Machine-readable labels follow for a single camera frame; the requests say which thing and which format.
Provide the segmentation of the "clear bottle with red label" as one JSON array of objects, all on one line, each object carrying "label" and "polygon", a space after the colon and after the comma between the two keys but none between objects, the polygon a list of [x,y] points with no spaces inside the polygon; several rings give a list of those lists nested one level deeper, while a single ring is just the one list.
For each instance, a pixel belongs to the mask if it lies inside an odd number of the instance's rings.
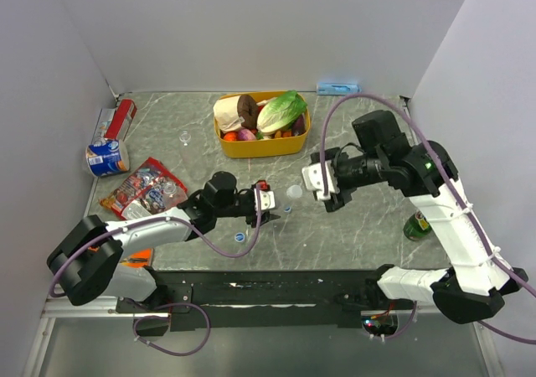
[{"label": "clear bottle with red label", "polygon": [[302,187],[299,184],[293,184],[292,186],[286,189],[286,197],[294,200],[299,199],[303,195]]}]

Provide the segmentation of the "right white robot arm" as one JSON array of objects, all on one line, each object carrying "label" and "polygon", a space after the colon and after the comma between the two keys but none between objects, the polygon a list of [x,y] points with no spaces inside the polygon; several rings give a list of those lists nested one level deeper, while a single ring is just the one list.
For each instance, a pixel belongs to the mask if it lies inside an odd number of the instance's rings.
[{"label": "right white robot arm", "polygon": [[469,203],[446,150],[437,142],[430,143],[450,184],[460,194],[458,199],[452,196],[424,144],[410,145],[392,112],[370,112],[354,120],[352,127],[359,156],[351,158],[340,147],[325,153],[329,180],[338,186],[327,211],[342,208],[359,187],[387,183],[422,214],[451,264],[428,271],[381,266],[376,282],[366,288],[368,303],[382,309],[397,299],[430,302],[459,324],[495,316],[505,304],[504,296],[519,291],[520,286],[508,274],[511,266],[505,261],[497,265],[499,254],[484,248],[469,219]]}]

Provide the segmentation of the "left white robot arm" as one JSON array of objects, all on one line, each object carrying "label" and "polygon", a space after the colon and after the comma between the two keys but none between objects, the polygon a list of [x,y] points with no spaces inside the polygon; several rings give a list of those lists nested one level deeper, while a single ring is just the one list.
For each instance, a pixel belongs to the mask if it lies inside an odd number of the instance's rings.
[{"label": "left white robot arm", "polygon": [[67,297],[74,306],[101,296],[136,301],[149,312],[160,309],[166,291],[148,266],[131,268],[121,261],[160,245],[202,240],[221,256],[231,253],[217,247],[207,234],[218,219],[242,218],[253,227],[253,235],[238,257],[249,254],[259,238],[260,227],[275,219],[276,195],[259,180],[237,189],[232,173],[217,172],[203,188],[180,204],[160,214],[139,219],[104,222],[97,215],[84,217],[49,255],[46,264],[53,275],[49,296]]}]

